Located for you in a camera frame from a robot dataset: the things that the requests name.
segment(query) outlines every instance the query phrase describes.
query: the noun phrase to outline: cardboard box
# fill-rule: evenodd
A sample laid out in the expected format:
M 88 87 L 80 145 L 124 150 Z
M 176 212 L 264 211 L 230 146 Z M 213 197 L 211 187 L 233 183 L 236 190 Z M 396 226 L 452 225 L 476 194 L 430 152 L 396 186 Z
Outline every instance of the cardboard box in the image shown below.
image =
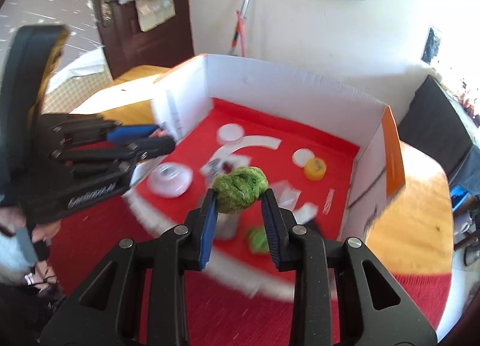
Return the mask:
M 390 107 L 338 81 L 253 59 L 201 55 L 173 68 L 155 86 L 151 100 L 155 121 L 166 124 L 179 140 L 207 116 L 211 97 L 216 97 L 358 145 L 339 240 L 349 236 L 364 240 L 405 185 Z

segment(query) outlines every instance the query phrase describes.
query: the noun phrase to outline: white wall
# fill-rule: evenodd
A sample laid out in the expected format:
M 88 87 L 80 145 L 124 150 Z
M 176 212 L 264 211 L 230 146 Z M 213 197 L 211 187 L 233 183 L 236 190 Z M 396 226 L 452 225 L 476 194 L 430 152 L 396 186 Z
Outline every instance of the white wall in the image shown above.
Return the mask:
M 223 53 L 243 0 L 190 0 L 196 53 Z M 388 103 L 399 121 L 426 74 L 431 0 L 252 0 L 248 56 L 327 75 Z

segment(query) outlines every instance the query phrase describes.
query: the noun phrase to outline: green yarn ball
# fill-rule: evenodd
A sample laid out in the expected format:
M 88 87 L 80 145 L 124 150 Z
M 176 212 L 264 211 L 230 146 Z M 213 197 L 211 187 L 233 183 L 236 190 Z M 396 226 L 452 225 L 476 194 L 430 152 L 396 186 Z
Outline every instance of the green yarn ball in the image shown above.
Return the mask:
M 258 167 L 238 167 L 218 174 L 212 188 L 217 192 L 217 210 L 236 213 L 249 208 L 268 189 L 267 177 Z

